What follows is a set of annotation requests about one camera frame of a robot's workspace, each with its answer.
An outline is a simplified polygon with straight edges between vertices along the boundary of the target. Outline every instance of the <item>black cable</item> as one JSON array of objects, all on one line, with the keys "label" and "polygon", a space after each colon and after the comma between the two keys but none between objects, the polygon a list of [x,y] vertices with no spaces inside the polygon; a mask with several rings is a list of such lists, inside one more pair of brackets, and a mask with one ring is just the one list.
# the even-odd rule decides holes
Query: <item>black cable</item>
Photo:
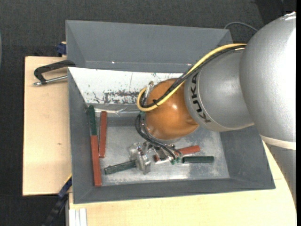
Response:
[{"label": "black cable", "polygon": [[175,148],[173,148],[173,147],[171,147],[171,146],[168,146],[168,145],[166,145],[166,144],[163,144],[163,143],[161,143],[161,142],[156,141],[155,139],[153,139],[153,138],[151,137],[150,133],[148,132],[148,130],[145,128],[145,126],[143,127],[143,129],[144,129],[145,134],[149,137],[149,139],[151,139],[152,141],[156,142],[156,143],[159,144],[159,145],[162,145],[162,146],[164,146],[164,147],[167,147],[169,150],[172,150],[172,151],[177,152],[179,155],[182,155],[182,153],[181,153],[179,150],[177,150],[177,149],[175,149]]},{"label": "black cable", "polygon": [[136,120],[135,120],[135,128],[137,130],[137,132],[139,133],[140,136],[142,136],[145,140],[147,140],[148,142],[150,142],[152,145],[154,146],[159,146],[159,147],[162,147],[164,150],[166,150],[172,157],[173,159],[175,160],[175,155],[167,148],[166,145],[163,145],[162,143],[160,142],[157,142],[155,141],[154,139],[150,138],[149,136],[147,136],[146,134],[144,134],[141,130],[141,126],[140,126],[140,119],[141,119],[141,115],[139,114],[137,117],[136,117]]},{"label": "black cable", "polygon": [[198,70],[199,68],[201,68],[202,66],[204,66],[205,64],[207,64],[209,61],[211,61],[212,59],[235,49],[238,48],[244,48],[245,45],[238,45],[236,47],[232,47],[232,48],[228,48],[225,49],[223,51],[220,51],[214,55],[211,55],[206,61],[204,61],[202,64],[200,64],[198,67],[196,67],[194,70],[192,70],[190,73],[188,73],[189,70],[187,70],[186,72],[183,73],[183,75],[181,75],[168,89],[167,91],[157,100],[155,100],[153,103],[148,104],[148,105],[144,105],[143,103],[141,103],[142,101],[140,101],[140,106],[143,108],[149,108],[152,107],[154,105],[156,105],[157,103],[159,103],[161,100],[163,100],[169,93],[171,93],[179,84],[181,84],[183,81],[185,81],[189,76],[191,76],[196,70]]}]

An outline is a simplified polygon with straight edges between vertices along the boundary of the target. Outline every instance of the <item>cable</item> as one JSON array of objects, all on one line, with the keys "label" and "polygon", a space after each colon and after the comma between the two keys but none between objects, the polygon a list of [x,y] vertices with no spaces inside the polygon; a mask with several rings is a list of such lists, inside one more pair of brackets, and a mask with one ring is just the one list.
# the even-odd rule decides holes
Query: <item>cable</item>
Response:
[{"label": "cable", "polygon": [[164,145],[163,143],[160,143],[158,141],[155,141],[154,139],[152,139],[151,137],[147,136],[146,134],[144,134],[141,130],[141,126],[140,126],[140,121],[141,120],[141,115],[139,114],[137,117],[136,117],[136,120],[135,120],[135,128],[137,130],[137,132],[139,133],[140,136],[142,136],[145,140],[147,140],[148,142],[150,142],[153,146],[158,146],[158,147],[161,147],[163,148],[164,150],[166,150],[172,157],[173,159],[175,160],[176,157],[175,155],[171,152],[171,150],[174,150],[176,151],[178,154],[182,154],[180,151],[178,151],[177,149],[175,148],[172,148],[172,147],[169,147],[167,145]]},{"label": "cable", "polygon": [[197,68],[199,68],[210,57],[214,56],[215,54],[217,54],[221,51],[227,50],[229,48],[236,48],[236,47],[241,47],[241,46],[245,46],[245,45],[246,44],[244,44],[244,43],[227,44],[227,45],[220,46],[220,47],[210,51],[204,57],[202,57],[192,68],[190,68],[187,72],[184,73],[185,79],[183,81],[181,80],[182,82],[180,84],[178,84],[171,92],[168,92],[168,90],[167,90],[167,92],[166,92],[167,94],[165,93],[163,96],[161,96],[158,100],[154,101],[154,103],[152,103],[150,105],[143,106],[140,104],[141,97],[142,97],[143,93],[146,91],[146,87],[143,88],[140,91],[138,98],[137,98],[138,109],[143,112],[147,112],[147,111],[151,111],[151,110],[157,108],[158,106],[165,103],[179,89],[179,87],[185,82],[186,78],[192,73],[192,71],[195,71]]},{"label": "cable", "polygon": [[[216,57],[220,56],[221,54],[224,54],[228,51],[231,51],[231,50],[234,50],[234,49],[238,49],[238,48],[244,48],[245,46],[237,46],[237,47],[234,47],[234,48],[228,48],[228,49],[225,49],[223,51],[220,51],[216,54],[214,54],[213,56],[211,56],[210,58],[208,58],[203,64],[202,66],[204,66],[205,64],[207,64],[209,61],[215,59]],[[194,68],[190,74],[194,73],[196,70],[198,70],[199,67],[196,67]],[[157,102],[161,101],[165,96],[167,96],[173,89],[175,89],[181,82],[185,81],[189,76],[190,74],[188,74],[188,71],[186,71],[185,73],[183,73],[179,78],[176,79],[176,81],[168,88],[168,90],[157,100],[154,100],[153,103],[151,104],[148,104],[148,105],[144,105],[144,102],[146,100],[146,97],[145,97],[145,93],[143,93],[142,95],[142,99],[141,99],[141,102],[140,102],[140,106],[143,107],[143,108],[150,108],[151,106],[153,105],[156,105]]]},{"label": "cable", "polygon": [[242,22],[232,22],[232,23],[228,23],[226,26],[224,26],[224,29],[227,29],[229,26],[233,25],[233,24],[239,24],[239,25],[243,25],[243,26],[246,26],[250,29],[253,29],[254,31],[258,32],[258,29],[255,29],[254,27],[252,27],[251,25],[248,25],[248,24],[245,24],[245,23],[242,23]]}]

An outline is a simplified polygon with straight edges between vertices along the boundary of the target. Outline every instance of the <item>black clamp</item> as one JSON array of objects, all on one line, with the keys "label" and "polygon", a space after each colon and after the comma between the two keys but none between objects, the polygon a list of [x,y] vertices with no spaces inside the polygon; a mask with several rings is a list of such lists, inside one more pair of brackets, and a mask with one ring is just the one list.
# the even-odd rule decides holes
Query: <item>black clamp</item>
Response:
[{"label": "black clamp", "polygon": [[36,68],[34,71],[34,76],[39,80],[39,82],[35,82],[33,83],[33,85],[44,85],[50,82],[54,82],[54,81],[59,81],[59,80],[63,80],[67,78],[66,76],[61,76],[61,77],[57,77],[57,78],[53,78],[50,80],[46,80],[44,78],[44,76],[42,75],[43,73],[52,71],[52,70],[57,70],[57,69],[61,69],[64,67],[76,67],[75,64],[71,61],[71,60],[64,60],[64,61],[60,61],[54,64],[50,64],[50,65],[45,65],[39,68]]}]

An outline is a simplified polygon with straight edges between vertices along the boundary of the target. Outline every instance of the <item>wooden board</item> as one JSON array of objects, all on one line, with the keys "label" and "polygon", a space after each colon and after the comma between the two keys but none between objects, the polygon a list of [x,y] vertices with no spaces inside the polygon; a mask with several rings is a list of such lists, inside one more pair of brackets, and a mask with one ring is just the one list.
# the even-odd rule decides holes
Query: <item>wooden board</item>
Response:
[{"label": "wooden board", "polygon": [[[23,195],[57,194],[71,173],[67,80],[33,86],[37,67],[63,57],[25,58]],[[45,73],[46,79],[67,69]]]}]

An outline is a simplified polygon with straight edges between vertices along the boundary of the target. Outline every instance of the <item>metal part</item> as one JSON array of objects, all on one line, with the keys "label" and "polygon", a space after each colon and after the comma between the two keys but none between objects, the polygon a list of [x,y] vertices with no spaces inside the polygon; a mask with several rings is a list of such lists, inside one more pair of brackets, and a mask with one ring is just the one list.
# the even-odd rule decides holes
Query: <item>metal part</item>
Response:
[{"label": "metal part", "polygon": [[128,169],[135,168],[135,167],[136,167],[136,160],[132,160],[132,161],[127,161],[127,162],[117,164],[114,166],[108,166],[104,169],[104,172],[106,175],[109,175],[109,174],[128,170]]},{"label": "metal part", "polygon": [[145,100],[147,99],[147,97],[149,96],[153,86],[154,86],[154,82],[153,81],[149,82],[148,86],[146,87],[146,91],[144,93],[143,104],[144,104]]},{"label": "metal part", "polygon": [[137,155],[136,160],[136,167],[143,172],[143,174],[149,173],[151,170],[151,161],[148,157],[148,155],[143,154],[140,152]]},{"label": "metal part", "polygon": [[138,147],[141,147],[140,142],[135,142],[133,145],[129,147],[130,152],[130,160],[136,160],[138,155]]},{"label": "metal part", "polygon": [[151,161],[148,155],[145,154],[147,150],[147,144],[141,145],[139,142],[134,143],[129,147],[130,160],[135,160],[136,167],[143,172],[143,174],[149,173],[151,170]]},{"label": "metal part", "polygon": [[57,69],[61,69],[61,68],[64,68],[64,67],[75,67],[75,63],[73,63],[71,60],[64,60],[64,61],[60,61],[60,62],[57,62],[57,63],[53,63],[53,64],[50,64],[50,65],[45,65],[45,66],[36,68],[35,71],[33,72],[33,74],[40,82],[33,83],[33,85],[43,85],[43,84],[51,83],[51,82],[54,82],[54,81],[59,81],[59,80],[66,79],[67,76],[61,76],[61,77],[53,78],[53,79],[50,79],[50,80],[46,80],[44,78],[44,76],[42,75],[43,73],[53,71],[53,70],[57,70]]},{"label": "metal part", "polygon": [[156,149],[155,152],[161,161],[165,161],[168,158],[168,155],[161,147],[159,149]]},{"label": "metal part", "polygon": [[214,161],[213,156],[184,156],[183,163],[212,163]]},{"label": "metal part", "polygon": [[65,80],[67,78],[68,78],[68,76],[65,75],[65,76],[61,76],[61,77],[57,77],[57,78],[45,80],[43,83],[40,81],[40,82],[34,82],[32,84],[35,85],[35,86],[37,86],[37,85],[42,85],[42,84],[48,84],[48,83],[55,82],[55,81]]}]

